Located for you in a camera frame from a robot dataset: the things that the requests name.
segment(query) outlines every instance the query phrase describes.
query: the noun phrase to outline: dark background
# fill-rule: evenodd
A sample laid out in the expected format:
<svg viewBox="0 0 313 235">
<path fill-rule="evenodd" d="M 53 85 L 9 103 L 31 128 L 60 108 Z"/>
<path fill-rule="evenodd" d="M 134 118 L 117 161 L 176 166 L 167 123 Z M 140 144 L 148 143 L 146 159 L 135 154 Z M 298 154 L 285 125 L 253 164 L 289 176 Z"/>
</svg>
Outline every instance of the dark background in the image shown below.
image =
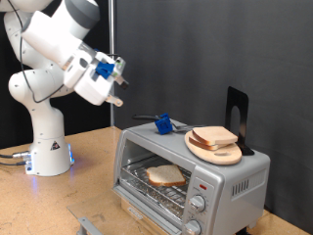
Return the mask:
<svg viewBox="0 0 313 235">
<path fill-rule="evenodd" d="M 84 41 L 93 48 L 109 53 L 108 1 L 96 0 L 101 11 L 101 21 L 87 34 Z M 55 0 L 44 11 L 52 16 L 61 0 Z M 31 119 L 27 109 L 17 102 L 9 92 L 8 82 L 12 74 L 21 71 L 4 24 L 0 23 L 0 149 L 32 142 Z M 65 117 L 66 135 L 107 127 L 110 125 L 110 105 L 94 106 L 76 93 L 51 99 L 51 105 L 59 109 Z"/>
<path fill-rule="evenodd" d="M 130 82 L 126 92 L 116 88 L 124 101 L 116 126 L 165 112 L 224 125 L 228 86 L 242 90 L 246 143 L 271 158 L 266 207 L 312 234 L 313 2 L 116 2 L 116 52 Z"/>
</svg>

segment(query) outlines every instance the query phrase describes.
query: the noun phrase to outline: cable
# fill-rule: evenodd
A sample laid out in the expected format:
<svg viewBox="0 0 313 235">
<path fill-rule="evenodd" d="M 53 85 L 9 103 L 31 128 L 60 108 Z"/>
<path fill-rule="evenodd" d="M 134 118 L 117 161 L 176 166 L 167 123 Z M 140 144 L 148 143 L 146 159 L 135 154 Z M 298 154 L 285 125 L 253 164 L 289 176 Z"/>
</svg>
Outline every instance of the cable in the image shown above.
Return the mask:
<svg viewBox="0 0 313 235">
<path fill-rule="evenodd" d="M 12 159 L 13 156 L 12 155 L 0 155 L 0 158 L 2 158 L 2 159 Z"/>
<path fill-rule="evenodd" d="M 117 56 L 117 57 L 120 57 L 118 54 L 107 54 L 107 56 Z"/>
<path fill-rule="evenodd" d="M 51 93 L 51 94 L 48 95 L 47 97 L 43 98 L 42 100 L 36 101 L 36 99 L 35 99 L 35 93 L 32 91 L 32 89 L 31 89 L 31 87 L 30 87 L 30 84 L 29 84 L 29 82 L 28 82 L 28 80 L 27 80 L 25 71 L 24 71 L 24 69 L 23 69 L 23 64 L 22 64 L 22 20 L 21 20 L 21 18 L 20 18 L 20 15 L 18 14 L 16 8 L 15 8 L 15 7 L 13 6 L 13 4 L 11 3 L 11 0 L 8 0 L 8 2 L 9 2 L 9 4 L 11 5 L 12 9 L 14 10 L 15 14 L 17 15 L 17 17 L 18 17 L 18 19 L 19 19 L 19 21 L 20 21 L 20 24 L 21 24 L 20 62 L 21 62 L 22 74 L 23 74 L 23 77 L 24 77 L 24 79 L 25 79 L 25 81 L 26 81 L 26 83 L 27 83 L 27 86 L 28 86 L 29 90 L 30 90 L 31 93 L 32 93 L 32 100 L 33 100 L 33 102 L 35 102 L 35 103 L 38 104 L 38 103 L 41 103 L 41 102 L 43 102 L 43 101 L 49 99 L 51 96 L 53 96 L 54 94 L 56 94 L 59 90 L 61 90 L 62 87 L 64 87 L 64 85 L 60 86 L 56 91 L 54 91 L 53 93 Z"/>
<path fill-rule="evenodd" d="M 0 165 L 26 165 L 26 162 L 18 162 L 15 164 L 4 164 L 4 163 L 0 163 Z"/>
</svg>

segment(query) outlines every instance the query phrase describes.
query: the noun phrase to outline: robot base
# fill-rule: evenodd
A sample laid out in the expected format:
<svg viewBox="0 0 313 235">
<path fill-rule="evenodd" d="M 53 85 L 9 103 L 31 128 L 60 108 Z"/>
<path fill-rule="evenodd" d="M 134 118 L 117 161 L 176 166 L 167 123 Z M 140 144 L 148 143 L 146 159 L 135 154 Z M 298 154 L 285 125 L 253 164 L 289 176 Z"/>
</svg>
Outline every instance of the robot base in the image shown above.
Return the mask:
<svg viewBox="0 0 313 235">
<path fill-rule="evenodd" d="M 31 160 L 25 165 L 26 174 L 54 176 L 69 170 L 73 164 L 70 145 L 65 137 L 34 139 L 29 146 Z"/>
</svg>

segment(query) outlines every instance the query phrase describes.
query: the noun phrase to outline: toaster oven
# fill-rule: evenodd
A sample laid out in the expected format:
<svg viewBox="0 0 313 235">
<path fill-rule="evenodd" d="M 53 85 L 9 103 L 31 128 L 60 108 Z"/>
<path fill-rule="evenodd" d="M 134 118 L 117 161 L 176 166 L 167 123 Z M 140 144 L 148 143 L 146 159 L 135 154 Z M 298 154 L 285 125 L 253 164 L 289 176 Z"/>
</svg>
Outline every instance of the toaster oven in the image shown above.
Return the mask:
<svg viewBox="0 0 313 235">
<path fill-rule="evenodd" d="M 146 170 L 159 165 L 178 165 L 186 185 L 150 185 Z M 237 164 L 210 164 L 189 151 L 184 133 L 160 135 L 148 123 L 121 132 L 113 190 L 164 234 L 232 235 L 262 216 L 269 166 L 256 151 Z"/>
</svg>

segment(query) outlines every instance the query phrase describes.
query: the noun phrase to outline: bread slice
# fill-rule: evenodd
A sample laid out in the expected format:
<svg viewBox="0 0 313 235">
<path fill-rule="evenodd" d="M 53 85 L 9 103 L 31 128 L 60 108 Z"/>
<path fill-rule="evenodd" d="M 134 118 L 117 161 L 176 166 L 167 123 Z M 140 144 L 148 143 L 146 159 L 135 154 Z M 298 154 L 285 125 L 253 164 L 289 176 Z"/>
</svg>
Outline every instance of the bread slice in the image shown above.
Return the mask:
<svg viewBox="0 0 313 235">
<path fill-rule="evenodd" d="M 176 164 L 149 167 L 147 169 L 149 183 L 159 186 L 182 186 L 186 184 L 186 179 Z"/>
<path fill-rule="evenodd" d="M 205 145 L 232 144 L 238 137 L 223 126 L 196 127 L 193 129 L 195 138 Z"/>
<path fill-rule="evenodd" d="M 188 134 L 189 142 L 191 144 L 196 145 L 199 148 L 202 148 L 202 149 L 205 149 L 205 150 L 210 150 L 210 151 L 218 150 L 218 149 L 223 148 L 223 147 L 228 145 L 228 144 L 206 145 L 206 144 L 203 144 L 202 142 L 198 141 L 196 139 L 196 137 L 194 136 L 192 131 L 188 132 L 187 134 Z"/>
</svg>

